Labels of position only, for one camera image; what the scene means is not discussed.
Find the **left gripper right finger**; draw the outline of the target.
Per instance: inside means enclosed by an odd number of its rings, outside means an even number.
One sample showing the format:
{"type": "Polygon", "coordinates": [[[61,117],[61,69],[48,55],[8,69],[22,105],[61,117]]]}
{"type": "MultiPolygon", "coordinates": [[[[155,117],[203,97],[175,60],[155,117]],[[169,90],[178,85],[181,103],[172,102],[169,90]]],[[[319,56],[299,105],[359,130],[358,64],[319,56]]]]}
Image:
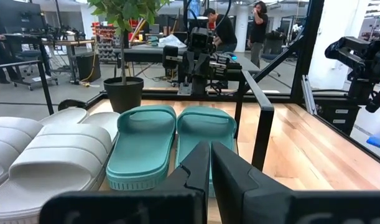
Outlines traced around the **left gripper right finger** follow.
{"type": "Polygon", "coordinates": [[[211,171],[222,224],[285,224],[290,189],[220,142],[211,144],[211,171]]]}

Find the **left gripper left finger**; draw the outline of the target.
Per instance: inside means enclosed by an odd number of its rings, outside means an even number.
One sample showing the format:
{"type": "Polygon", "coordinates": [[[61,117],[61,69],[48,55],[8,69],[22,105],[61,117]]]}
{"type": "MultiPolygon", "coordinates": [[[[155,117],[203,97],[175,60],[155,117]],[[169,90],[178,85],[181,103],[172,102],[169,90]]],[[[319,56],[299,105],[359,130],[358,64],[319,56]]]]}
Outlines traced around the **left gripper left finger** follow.
{"type": "Polygon", "coordinates": [[[199,142],[154,190],[155,224],[207,224],[210,146],[199,142]]]}

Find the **teal round object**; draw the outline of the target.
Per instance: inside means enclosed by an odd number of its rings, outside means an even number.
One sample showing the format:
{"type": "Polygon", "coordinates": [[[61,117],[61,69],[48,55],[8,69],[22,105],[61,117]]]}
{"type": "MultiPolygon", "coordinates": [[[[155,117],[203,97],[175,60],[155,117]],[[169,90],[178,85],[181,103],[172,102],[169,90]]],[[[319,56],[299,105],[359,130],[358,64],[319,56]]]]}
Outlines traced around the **teal round object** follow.
{"type": "Polygon", "coordinates": [[[236,152],[236,121],[221,109],[189,106],[177,117],[176,130],[178,145],[175,167],[179,166],[200,141],[218,141],[236,152]]]}

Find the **teal foam slide sandal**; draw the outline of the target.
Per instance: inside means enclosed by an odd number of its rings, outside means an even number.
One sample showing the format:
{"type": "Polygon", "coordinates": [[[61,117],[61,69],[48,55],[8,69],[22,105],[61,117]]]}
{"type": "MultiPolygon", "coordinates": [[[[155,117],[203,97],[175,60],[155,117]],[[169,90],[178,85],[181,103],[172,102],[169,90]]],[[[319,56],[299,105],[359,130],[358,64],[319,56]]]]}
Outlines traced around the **teal foam slide sandal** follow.
{"type": "Polygon", "coordinates": [[[176,118],[170,105],[138,106],[120,115],[106,166],[111,189],[152,189],[167,177],[176,118]]]}

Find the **white plastic bag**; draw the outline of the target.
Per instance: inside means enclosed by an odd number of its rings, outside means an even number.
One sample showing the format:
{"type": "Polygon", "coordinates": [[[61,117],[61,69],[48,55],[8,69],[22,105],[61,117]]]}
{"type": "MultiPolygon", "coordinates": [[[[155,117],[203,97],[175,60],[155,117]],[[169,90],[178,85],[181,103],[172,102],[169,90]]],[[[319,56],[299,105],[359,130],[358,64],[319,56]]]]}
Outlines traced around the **white plastic bag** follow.
{"type": "Polygon", "coordinates": [[[187,46],[184,42],[182,42],[178,37],[174,36],[173,34],[159,39],[158,47],[165,47],[167,45],[177,47],[179,49],[185,48],[187,46]]]}

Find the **grey desk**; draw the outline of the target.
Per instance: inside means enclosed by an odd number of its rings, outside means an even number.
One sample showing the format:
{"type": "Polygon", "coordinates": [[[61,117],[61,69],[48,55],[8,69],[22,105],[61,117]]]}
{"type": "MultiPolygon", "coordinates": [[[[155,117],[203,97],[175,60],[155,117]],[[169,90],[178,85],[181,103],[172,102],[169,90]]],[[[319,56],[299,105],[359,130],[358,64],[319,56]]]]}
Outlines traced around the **grey desk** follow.
{"type": "MultiPolygon", "coordinates": [[[[162,63],[162,47],[153,47],[150,45],[135,45],[131,48],[124,49],[124,59],[126,62],[153,62],[153,63],[162,63]]],[[[240,81],[243,79],[241,73],[242,70],[248,71],[251,75],[256,75],[261,71],[259,67],[246,58],[244,55],[235,54],[236,60],[232,60],[231,63],[238,63],[242,66],[242,69],[239,67],[230,66],[227,71],[226,80],[229,81],[240,81]]]]}

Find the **green potted plant black pot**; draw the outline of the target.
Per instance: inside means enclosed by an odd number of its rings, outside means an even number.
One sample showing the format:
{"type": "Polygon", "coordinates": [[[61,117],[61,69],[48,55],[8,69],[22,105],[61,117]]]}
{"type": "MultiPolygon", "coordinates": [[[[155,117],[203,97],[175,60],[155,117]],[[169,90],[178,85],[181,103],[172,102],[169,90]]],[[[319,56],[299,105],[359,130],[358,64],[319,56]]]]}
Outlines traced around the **green potted plant black pot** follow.
{"type": "Polygon", "coordinates": [[[132,32],[130,20],[140,19],[142,22],[154,23],[160,8],[169,5],[170,0],[87,0],[94,6],[94,15],[104,14],[112,22],[119,35],[119,53],[121,76],[107,78],[103,81],[104,89],[110,100],[113,111],[123,113],[141,105],[144,80],[139,77],[126,76],[124,50],[129,45],[128,33],[132,32]]]}

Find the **red white parts rack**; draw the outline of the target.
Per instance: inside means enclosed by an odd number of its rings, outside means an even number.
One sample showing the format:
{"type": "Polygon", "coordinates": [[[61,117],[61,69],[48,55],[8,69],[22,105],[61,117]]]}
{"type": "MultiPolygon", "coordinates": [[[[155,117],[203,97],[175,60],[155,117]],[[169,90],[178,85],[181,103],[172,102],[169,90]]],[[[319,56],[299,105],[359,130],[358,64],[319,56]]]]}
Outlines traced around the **red white parts rack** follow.
{"type": "Polygon", "coordinates": [[[93,22],[91,25],[93,37],[96,40],[100,62],[117,62],[120,56],[119,36],[116,34],[116,27],[106,21],[93,22]]]}

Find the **black box white labels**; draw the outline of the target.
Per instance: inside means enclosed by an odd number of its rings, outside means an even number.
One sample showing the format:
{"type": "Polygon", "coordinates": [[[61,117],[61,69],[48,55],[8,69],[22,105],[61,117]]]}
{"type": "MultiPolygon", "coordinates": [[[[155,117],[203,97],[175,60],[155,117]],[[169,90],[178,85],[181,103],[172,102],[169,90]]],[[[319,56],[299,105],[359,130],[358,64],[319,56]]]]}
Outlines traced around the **black box white labels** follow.
{"type": "Polygon", "coordinates": [[[350,100],[316,100],[317,114],[328,123],[350,136],[361,109],[350,100]]]}

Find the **wooden workbench metal legs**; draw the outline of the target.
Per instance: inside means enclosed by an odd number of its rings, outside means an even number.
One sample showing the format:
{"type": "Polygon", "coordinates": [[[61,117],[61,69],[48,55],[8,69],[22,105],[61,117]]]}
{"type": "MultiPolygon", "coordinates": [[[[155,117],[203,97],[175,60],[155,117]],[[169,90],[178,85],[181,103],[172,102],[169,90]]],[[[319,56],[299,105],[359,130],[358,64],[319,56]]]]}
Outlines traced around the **wooden workbench metal legs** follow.
{"type": "Polygon", "coordinates": [[[75,53],[75,47],[80,45],[91,44],[92,52],[95,51],[95,39],[90,40],[51,40],[46,36],[41,35],[32,35],[32,34],[5,34],[8,41],[19,41],[23,44],[32,44],[37,45],[39,47],[42,61],[45,67],[45,73],[48,77],[55,81],[58,85],[58,79],[53,76],[53,73],[69,73],[70,74],[70,83],[75,85],[84,85],[89,86],[90,82],[85,82],[84,80],[78,79],[78,67],[76,64],[76,56],[79,54],[75,53]],[[56,69],[52,69],[49,64],[49,58],[47,58],[47,53],[45,50],[45,46],[50,47],[51,53],[53,53],[53,48],[55,46],[65,46],[67,48],[67,58],[69,64],[67,68],[60,67],[56,69]]]}

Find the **black desk monitor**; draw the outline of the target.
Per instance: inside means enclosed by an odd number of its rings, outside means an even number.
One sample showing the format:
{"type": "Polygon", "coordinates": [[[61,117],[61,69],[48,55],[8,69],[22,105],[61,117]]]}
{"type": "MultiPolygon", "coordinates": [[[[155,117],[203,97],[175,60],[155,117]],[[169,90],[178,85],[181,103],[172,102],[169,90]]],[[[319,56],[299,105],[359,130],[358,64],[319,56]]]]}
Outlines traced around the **black desk monitor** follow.
{"type": "Polygon", "coordinates": [[[45,30],[44,15],[39,4],[0,0],[0,31],[8,34],[45,30]]]}

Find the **black articulated equipment mount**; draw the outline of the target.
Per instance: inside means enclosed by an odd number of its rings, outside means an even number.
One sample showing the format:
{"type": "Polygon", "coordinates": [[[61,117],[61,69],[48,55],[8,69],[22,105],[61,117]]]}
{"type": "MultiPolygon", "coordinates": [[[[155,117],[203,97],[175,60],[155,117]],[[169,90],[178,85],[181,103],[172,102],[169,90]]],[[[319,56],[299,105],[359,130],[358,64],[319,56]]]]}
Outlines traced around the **black articulated equipment mount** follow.
{"type": "Polygon", "coordinates": [[[347,98],[365,105],[370,113],[380,108],[380,40],[368,42],[355,37],[342,37],[325,50],[326,58],[337,60],[351,69],[347,80],[351,82],[347,98]]]}

